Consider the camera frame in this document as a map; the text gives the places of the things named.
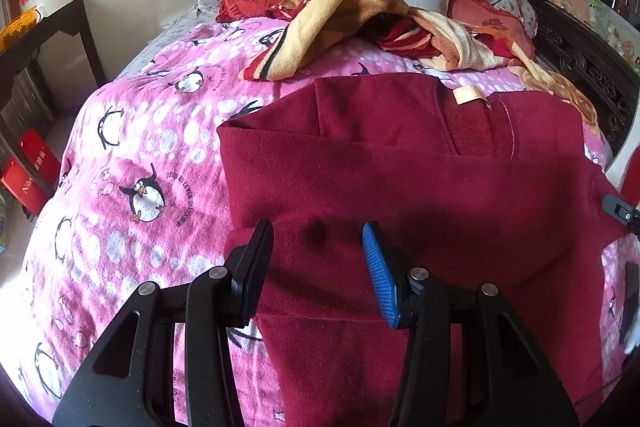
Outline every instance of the wooden headboard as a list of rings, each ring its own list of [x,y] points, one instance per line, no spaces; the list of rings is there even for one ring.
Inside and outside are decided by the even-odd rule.
[[[536,51],[591,100],[616,155],[634,121],[640,77],[590,28],[547,0],[529,0],[538,14]]]

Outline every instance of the wooden table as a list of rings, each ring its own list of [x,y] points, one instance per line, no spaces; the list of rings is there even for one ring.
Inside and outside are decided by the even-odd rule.
[[[12,46],[0,55],[0,110],[11,100],[15,75],[31,64],[41,45],[58,32],[74,36],[80,34],[89,66],[98,87],[107,84],[102,62],[95,47],[94,36],[84,9],[84,0],[73,0],[48,17],[44,17],[31,30],[21,36]],[[22,168],[29,173],[38,187],[48,196],[52,196],[55,187],[48,185],[36,168],[24,155],[15,137],[0,114],[0,142],[11,152]]]

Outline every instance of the penguin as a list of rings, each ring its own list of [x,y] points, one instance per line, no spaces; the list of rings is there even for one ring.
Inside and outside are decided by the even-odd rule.
[[[367,70],[361,62],[358,62],[358,65],[362,68],[362,71],[351,73],[349,76],[365,76],[366,74],[369,74],[369,70]]]
[[[284,28],[279,28],[276,31],[269,33],[268,35],[260,37],[258,39],[258,42],[263,46],[271,46],[283,31],[284,31]]]
[[[148,70],[151,66],[155,66],[155,64],[156,60],[152,58],[146,66],[143,66],[143,68],[140,70],[140,73],[145,73],[146,70]]]
[[[223,22],[220,26],[222,26],[223,30],[235,30],[240,25],[240,21],[231,21],[231,22]]]
[[[167,76],[170,70],[147,71],[146,76]]]
[[[62,187],[62,185],[66,181],[66,178],[69,176],[69,172],[71,172],[71,162],[69,161],[69,158],[66,158],[65,162],[66,171],[62,172],[62,176],[60,176],[60,183],[58,183],[58,188]]]
[[[66,216],[58,223],[56,236],[53,239],[53,248],[56,259],[60,263],[64,263],[67,252],[71,250],[71,219]]]
[[[122,126],[122,117],[124,110],[112,110],[113,106],[107,109],[100,121],[98,122],[98,136],[102,142],[104,150],[111,145],[116,147],[120,145],[120,127]]]
[[[609,299],[609,315],[611,315],[614,319],[616,318],[616,289],[611,288],[613,290],[613,297]]]
[[[60,378],[58,377],[58,365],[53,357],[43,351],[38,343],[35,354],[33,355],[33,365],[36,368],[42,388],[51,396],[60,399],[62,391],[60,390]]]
[[[182,79],[178,80],[178,82],[172,84],[172,86],[175,87],[175,94],[185,92],[192,93],[199,90],[203,82],[204,77],[202,76],[202,73],[198,71],[198,68],[195,68],[187,76],[184,76]]]
[[[162,188],[156,182],[156,168],[151,164],[151,176],[140,178],[133,188],[120,187],[120,191],[129,197],[129,206],[134,223],[143,221],[149,223],[155,220],[164,211],[164,194]]]
[[[238,111],[237,113],[231,115],[229,117],[229,120],[233,120],[235,118],[240,118],[241,116],[249,114],[249,113],[251,113],[253,111],[257,111],[258,109],[260,109],[262,107],[261,105],[255,105],[257,103],[258,103],[257,100],[252,100],[247,105],[245,105],[240,111]]]

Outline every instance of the blanket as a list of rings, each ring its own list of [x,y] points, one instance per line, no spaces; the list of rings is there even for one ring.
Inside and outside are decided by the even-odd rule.
[[[231,229],[215,132],[223,121],[243,110],[261,110],[325,76],[409,71],[437,76],[450,89],[474,85],[485,96],[524,89],[507,68],[445,73],[358,37],[332,46],[285,82],[238,80],[247,61],[285,26],[266,18],[198,25],[84,104],[61,158],[60,188],[38,218],[16,282],[22,299],[10,326],[14,349],[0,353],[4,368],[44,418],[51,419],[88,350],[139,283],[186,283],[222,260]],[[583,125],[583,138],[584,153],[603,168],[608,156],[600,136]],[[141,208],[136,184],[150,185],[154,177],[165,204]],[[142,193],[145,202],[158,197],[149,188]],[[622,307],[610,302],[624,295],[618,266],[623,255],[636,260],[631,246],[613,244],[602,256],[607,380],[622,362],[616,354]],[[228,337],[245,423],[281,426],[282,398],[259,329],[252,323],[229,330]],[[178,328],[176,416],[186,423],[183,338],[184,328]]]

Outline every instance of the red fleece garment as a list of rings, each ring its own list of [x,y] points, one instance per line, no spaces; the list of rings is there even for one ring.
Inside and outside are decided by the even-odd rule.
[[[572,400],[595,391],[594,372],[602,381],[600,254],[624,229],[600,202],[615,190],[584,157],[572,106],[488,100],[459,106],[422,74],[326,78],[218,128],[227,246],[260,218],[274,226],[257,320],[287,427],[388,422],[406,332],[378,310],[360,242],[370,220],[447,283],[495,283]]]

